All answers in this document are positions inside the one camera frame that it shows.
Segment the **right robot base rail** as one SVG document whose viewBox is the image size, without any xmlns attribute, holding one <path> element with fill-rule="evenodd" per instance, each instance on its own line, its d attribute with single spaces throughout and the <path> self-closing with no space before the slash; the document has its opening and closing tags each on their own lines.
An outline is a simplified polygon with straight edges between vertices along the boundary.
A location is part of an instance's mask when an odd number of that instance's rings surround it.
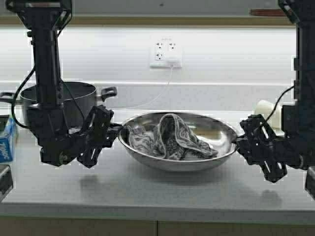
<svg viewBox="0 0 315 236">
<path fill-rule="evenodd" d="M 315 167 L 310 166 L 307 171 L 305 190 L 314 199 L 315 198 Z"/>
</svg>

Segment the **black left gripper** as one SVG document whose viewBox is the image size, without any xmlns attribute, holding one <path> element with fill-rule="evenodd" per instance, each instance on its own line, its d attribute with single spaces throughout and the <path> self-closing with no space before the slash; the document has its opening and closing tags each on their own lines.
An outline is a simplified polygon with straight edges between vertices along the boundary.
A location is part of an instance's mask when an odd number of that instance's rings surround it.
<svg viewBox="0 0 315 236">
<path fill-rule="evenodd" d="M 93 106 L 84 121 L 81 129 L 84 134 L 83 150 L 79 152 L 77 160 L 85 167 L 95 166 L 103 147 L 111 148 L 119 136 L 123 126 L 111 123 L 113 114 L 104 105 Z"/>
</svg>

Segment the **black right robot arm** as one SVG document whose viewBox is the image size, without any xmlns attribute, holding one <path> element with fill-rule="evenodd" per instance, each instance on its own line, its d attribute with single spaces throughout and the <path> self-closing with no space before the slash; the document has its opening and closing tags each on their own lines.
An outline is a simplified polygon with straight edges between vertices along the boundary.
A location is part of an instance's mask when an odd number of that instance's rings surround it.
<svg viewBox="0 0 315 236">
<path fill-rule="evenodd" d="M 287 174 L 287 166 L 306 170 L 315 164 L 315 2 L 280 0 L 280 9 L 296 26 L 294 104 L 284 105 L 278 136 L 263 115 L 240 122 L 244 134 L 234 143 L 249 165 L 259 165 L 267 181 Z"/>
</svg>

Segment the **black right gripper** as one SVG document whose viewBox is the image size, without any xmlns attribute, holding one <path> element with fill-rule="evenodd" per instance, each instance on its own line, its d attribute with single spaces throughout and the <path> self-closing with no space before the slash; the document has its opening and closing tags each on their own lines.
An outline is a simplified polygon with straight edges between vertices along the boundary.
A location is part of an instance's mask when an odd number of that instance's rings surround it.
<svg viewBox="0 0 315 236">
<path fill-rule="evenodd" d="M 287 174 L 286 166 L 277 158 L 276 144 L 279 140 L 264 117 L 250 115 L 240 122 L 244 134 L 232 142 L 237 146 L 249 165 L 259 165 L 264 177 L 269 182 L 277 182 Z"/>
</svg>

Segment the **left robot base rail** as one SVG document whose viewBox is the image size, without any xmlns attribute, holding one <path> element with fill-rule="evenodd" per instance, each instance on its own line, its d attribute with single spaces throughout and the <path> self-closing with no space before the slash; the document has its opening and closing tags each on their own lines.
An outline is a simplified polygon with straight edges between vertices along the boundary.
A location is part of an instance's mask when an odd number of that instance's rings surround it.
<svg viewBox="0 0 315 236">
<path fill-rule="evenodd" d="M 0 202 L 13 188 L 12 172 L 9 165 L 0 165 Z"/>
</svg>

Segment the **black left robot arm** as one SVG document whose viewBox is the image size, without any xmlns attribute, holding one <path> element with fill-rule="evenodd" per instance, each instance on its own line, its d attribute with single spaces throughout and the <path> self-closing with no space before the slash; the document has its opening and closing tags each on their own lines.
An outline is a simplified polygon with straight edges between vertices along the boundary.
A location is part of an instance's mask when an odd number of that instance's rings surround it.
<svg viewBox="0 0 315 236">
<path fill-rule="evenodd" d="M 104 105 L 93 106 L 80 130 L 70 133 L 64 111 L 58 38 L 73 16 L 70 0 L 7 0 L 28 30 L 33 46 L 36 102 L 28 107 L 27 129 L 37 138 L 40 158 L 56 167 L 76 159 L 87 168 L 97 164 L 103 148 L 112 146 L 122 126 Z"/>
</svg>

